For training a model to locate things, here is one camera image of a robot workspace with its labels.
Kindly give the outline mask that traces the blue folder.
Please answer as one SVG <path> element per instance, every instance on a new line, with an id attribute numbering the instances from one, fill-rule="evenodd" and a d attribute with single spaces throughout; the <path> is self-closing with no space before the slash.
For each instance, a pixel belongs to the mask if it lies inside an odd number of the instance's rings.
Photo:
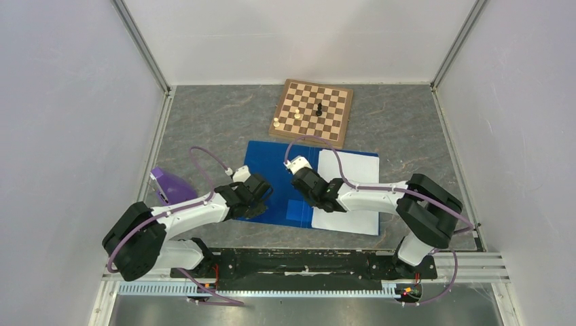
<path id="1" fill-rule="evenodd" d="M 379 213 L 353 211 L 326 213 L 305 203 L 302 195 L 291 185 L 292 174 L 285 169 L 283 158 L 288 144 L 250 141 L 245 165 L 251 173 L 262 175 L 272 186 L 273 193 L 266 201 L 266 212 L 244 221 L 283 225 L 295 228 L 330 230 L 377 236 L 380 233 Z M 361 183 L 378 183 L 380 158 L 376 153 L 338 151 L 345 177 Z M 335 155 L 329 149 L 294 145 L 290 158 L 303 156 L 326 181 L 340 177 Z"/>

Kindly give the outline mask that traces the white paper stack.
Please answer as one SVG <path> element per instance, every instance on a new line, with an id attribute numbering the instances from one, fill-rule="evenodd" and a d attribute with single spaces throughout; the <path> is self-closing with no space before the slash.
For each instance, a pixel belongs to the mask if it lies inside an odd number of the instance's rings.
<path id="1" fill-rule="evenodd" d="M 338 155 L 329 149 L 319 152 L 317 172 L 326 181 L 340 176 L 338 161 L 342 163 L 344 176 L 354 184 L 378 183 L 380 158 L 376 153 L 349 153 L 339 151 Z M 377 236 L 380 233 L 379 212 L 362 210 L 364 207 L 359 201 L 359 193 L 347 184 L 343 184 L 338 194 L 344 196 L 345 213 L 327 213 L 314 208 L 312 213 L 312 227 L 321 230 L 348 232 Z"/>

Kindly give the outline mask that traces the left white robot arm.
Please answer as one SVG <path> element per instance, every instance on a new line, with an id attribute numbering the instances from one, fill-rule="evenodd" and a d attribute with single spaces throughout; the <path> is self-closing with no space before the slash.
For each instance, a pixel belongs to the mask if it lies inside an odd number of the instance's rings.
<path id="1" fill-rule="evenodd" d="M 266 211 L 272 193 L 271 184 L 253 174 L 179 204 L 149 207 L 135 202 L 102 241 L 109 256 L 107 269 L 125 281 L 162 268 L 183 268 L 205 277 L 213 269 L 206 247 L 197 240 L 174 237 L 208 224 L 257 217 Z"/>

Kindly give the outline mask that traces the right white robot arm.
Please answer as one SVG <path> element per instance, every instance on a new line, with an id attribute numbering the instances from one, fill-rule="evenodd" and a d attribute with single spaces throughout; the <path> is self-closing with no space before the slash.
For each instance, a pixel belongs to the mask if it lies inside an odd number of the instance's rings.
<path id="1" fill-rule="evenodd" d="M 410 230 L 392 259 L 393 270 L 401 277 L 413 275 L 433 250 L 448 248 L 457 223 L 465 220 L 461 202 L 422 174 L 399 183 L 354 185 L 345 178 L 326 181 L 309 166 L 290 171 L 292 186 L 312 207 L 327 213 L 399 215 Z"/>

